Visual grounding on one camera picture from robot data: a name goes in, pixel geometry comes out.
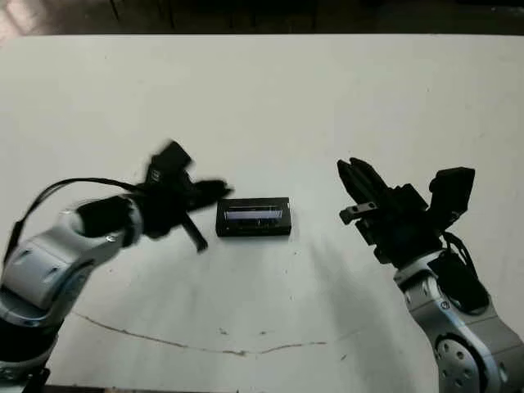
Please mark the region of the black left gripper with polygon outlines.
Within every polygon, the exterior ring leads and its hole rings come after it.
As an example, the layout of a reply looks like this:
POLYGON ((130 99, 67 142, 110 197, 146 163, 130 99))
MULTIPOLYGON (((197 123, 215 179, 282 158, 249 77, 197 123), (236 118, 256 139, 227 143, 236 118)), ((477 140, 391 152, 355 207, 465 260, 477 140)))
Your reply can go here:
POLYGON ((233 193, 223 179, 202 179, 193 186, 178 187, 159 183, 137 185, 137 205, 142 217, 142 234, 151 240, 166 237, 181 226, 198 252, 207 247, 207 240, 189 217, 189 213, 209 208, 233 193))

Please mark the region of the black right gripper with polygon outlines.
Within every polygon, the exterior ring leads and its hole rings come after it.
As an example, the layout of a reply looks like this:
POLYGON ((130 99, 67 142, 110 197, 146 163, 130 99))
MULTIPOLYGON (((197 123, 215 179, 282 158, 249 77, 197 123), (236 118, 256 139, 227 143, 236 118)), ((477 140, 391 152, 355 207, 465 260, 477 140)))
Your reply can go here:
POLYGON ((337 161, 337 171, 356 202, 341 210, 343 224, 355 222, 381 264, 411 264, 443 248, 427 216, 427 203, 411 184, 389 187, 366 161, 337 161))

